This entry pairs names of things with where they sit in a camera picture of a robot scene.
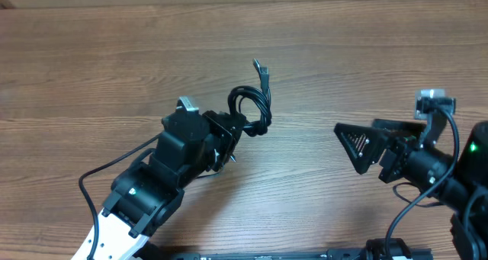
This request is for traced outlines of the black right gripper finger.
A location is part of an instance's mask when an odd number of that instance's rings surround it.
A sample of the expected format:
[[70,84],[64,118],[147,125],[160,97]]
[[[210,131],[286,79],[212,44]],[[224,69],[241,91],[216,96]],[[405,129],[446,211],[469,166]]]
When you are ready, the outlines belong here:
[[377,163],[386,148],[389,133],[374,127],[337,123],[334,133],[359,175]]
[[425,124],[385,119],[374,119],[371,126],[388,130],[398,136],[414,136],[415,138],[418,138],[425,129]]

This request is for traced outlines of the black cable silver plug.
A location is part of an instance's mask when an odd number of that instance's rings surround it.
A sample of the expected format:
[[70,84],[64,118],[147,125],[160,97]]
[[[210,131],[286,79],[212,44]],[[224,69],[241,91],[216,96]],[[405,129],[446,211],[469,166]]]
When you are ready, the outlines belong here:
[[254,60],[252,61],[252,64],[253,64],[253,66],[254,66],[255,70],[257,71],[257,73],[258,73],[259,75],[261,75],[261,74],[262,74],[262,71],[261,71],[261,65],[260,65],[259,61],[258,61],[257,59],[254,59]]

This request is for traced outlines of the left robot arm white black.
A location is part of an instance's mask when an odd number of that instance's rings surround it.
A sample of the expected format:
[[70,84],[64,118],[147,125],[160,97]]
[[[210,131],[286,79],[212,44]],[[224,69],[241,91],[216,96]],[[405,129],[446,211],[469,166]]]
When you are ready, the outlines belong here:
[[203,172],[220,171],[233,157],[246,117],[238,112],[203,114],[183,104],[162,119],[164,130],[143,143],[128,169],[111,184],[97,211],[86,201],[93,226],[75,259],[131,259],[181,206],[185,187]]

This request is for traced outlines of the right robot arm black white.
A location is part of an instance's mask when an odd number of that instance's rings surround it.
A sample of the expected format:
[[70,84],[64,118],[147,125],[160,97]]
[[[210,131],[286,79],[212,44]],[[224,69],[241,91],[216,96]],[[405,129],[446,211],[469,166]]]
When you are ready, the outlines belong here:
[[376,119],[369,127],[336,124],[356,172],[381,166],[385,183],[405,178],[454,210],[451,234],[462,259],[487,257],[487,123],[476,124],[459,159],[421,142],[425,124]]

